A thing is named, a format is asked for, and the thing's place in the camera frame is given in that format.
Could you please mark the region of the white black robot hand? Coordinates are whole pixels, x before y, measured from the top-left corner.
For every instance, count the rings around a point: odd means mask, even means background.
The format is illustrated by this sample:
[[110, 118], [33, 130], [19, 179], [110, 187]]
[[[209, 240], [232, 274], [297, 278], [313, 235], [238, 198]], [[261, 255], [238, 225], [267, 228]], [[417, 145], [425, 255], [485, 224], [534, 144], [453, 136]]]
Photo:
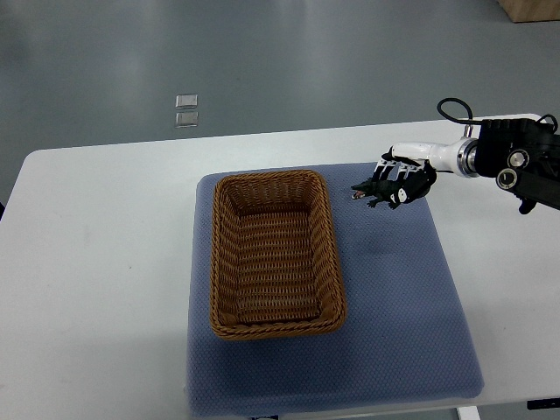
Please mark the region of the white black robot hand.
[[464, 142], [441, 143], [396, 143], [377, 162], [372, 179], [386, 180], [398, 164], [395, 181], [403, 182], [409, 194], [403, 204], [409, 204], [425, 196], [437, 180], [437, 172], [452, 172], [466, 175], [463, 163]]

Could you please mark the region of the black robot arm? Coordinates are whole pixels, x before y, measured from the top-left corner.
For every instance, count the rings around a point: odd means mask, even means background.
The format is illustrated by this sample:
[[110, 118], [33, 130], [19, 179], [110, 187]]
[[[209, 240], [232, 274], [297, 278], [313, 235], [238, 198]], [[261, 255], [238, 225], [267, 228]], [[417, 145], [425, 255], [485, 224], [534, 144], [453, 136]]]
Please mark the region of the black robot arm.
[[424, 196], [439, 172], [449, 172], [494, 179], [521, 201], [521, 214], [537, 204], [559, 208], [559, 133], [553, 115], [455, 122], [465, 126], [455, 143], [395, 143], [381, 156], [373, 180], [385, 180], [399, 167], [402, 192], [391, 198], [396, 205]]

